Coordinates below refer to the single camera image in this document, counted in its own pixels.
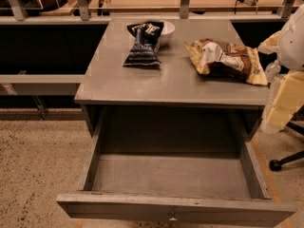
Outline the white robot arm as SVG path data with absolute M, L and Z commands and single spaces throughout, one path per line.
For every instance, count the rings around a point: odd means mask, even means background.
M 304 105 L 304 5 L 257 50 L 276 54 L 276 59 L 265 69 L 270 94 L 260 126 L 262 131 L 274 134 Z

